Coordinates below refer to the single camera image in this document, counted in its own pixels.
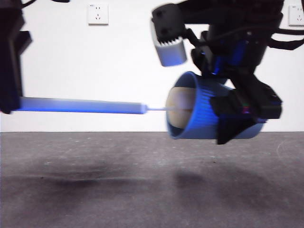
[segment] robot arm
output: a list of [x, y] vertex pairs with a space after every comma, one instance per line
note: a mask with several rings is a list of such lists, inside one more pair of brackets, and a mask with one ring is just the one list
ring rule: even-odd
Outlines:
[[[210, 135], [201, 133], [213, 131], [218, 144], [225, 144], [246, 129], [280, 118], [281, 99], [270, 86], [256, 78], [254, 71], [267, 47], [293, 50], [304, 44], [304, 40], [271, 39], [274, 33], [304, 35], [302, 30], [279, 29], [283, 3], [283, 0], [188, 0], [163, 5], [152, 12], [152, 36], [163, 66], [186, 60], [182, 39], [187, 38], [195, 47], [191, 57], [201, 76], [195, 76], [196, 85], [191, 85], [193, 77], [183, 75], [183, 83], [175, 87], [192, 86], [200, 94], [203, 84], [208, 84], [208, 93], [212, 93], [202, 95], [208, 100], [206, 104], [195, 103], [190, 126], [179, 129], [168, 122], [174, 138], [209, 138]], [[185, 24], [210, 24], [210, 27], [197, 39]], [[224, 84], [227, 79], [236, 89], [217, 93], [217, 83]], [[210, 116], [207, 109], [212, 109], [217, 121], [193, 123], [197, 115], [200, 115], [197, 119], [207, 119]]]

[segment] round object inside cup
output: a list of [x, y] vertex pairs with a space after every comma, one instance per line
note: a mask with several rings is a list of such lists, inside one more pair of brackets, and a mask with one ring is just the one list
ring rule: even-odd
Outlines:
[[169, 92], [166, 108], [169, 123], [176, 128], [186, 128], [195, 105], [196, 89], [174, 87]]

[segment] electrical outlet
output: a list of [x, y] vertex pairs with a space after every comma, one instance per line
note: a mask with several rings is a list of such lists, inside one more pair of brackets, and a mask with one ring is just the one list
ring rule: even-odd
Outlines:
[[109, 7], [107, 3], [89, 4], [87, 8], [87, 23], [89, 25], [108, 25]]
[[302, 5], [289, 6], [289, 26], [304, 26], [304, 12]]

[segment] black cable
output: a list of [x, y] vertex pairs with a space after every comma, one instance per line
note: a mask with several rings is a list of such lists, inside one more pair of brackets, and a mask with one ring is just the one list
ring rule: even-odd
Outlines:
[[190, 28], [186, 30], [185, 36], [189, 39], [192, 45], [196, 47], [202, 47], [202, 46], [212, 45], [218, 41], [221, 41], [224, 38], [233, 36], [240, 32], [247, 32], [247, 34], [250, 35], [252, 31], [266, 31], [269, 33], [296, 35], [296, 36], [304, 35], [304, 30], [282, 29], [282, 28], [273, 28], [273, 27], [265, 27], [265, 26], [247, 26], [247, 27], [237, 28], [235, 30], [219, 35], [212, 40], [207, 40], [207, 41], [201, 41], [197, 38], [195, 39], [194, 38], [195, 34]]
[[33, 4], [35, 1], [36, 1], [36, 0], [30, 0], [30, 1], [28, 1], [27, 3], [22, 4], [22, 8], [25, 8], [25, 7], [27, 7], [27, 6], [31, 5], [31, 4]]

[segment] light blue rod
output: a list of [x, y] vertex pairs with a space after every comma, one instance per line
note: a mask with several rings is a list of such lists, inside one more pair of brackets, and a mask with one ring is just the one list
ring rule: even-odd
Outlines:
[[16, 111], [145, 114], [148, 107], [141, 103], [86, 101], [53, 98], [20, 98]]

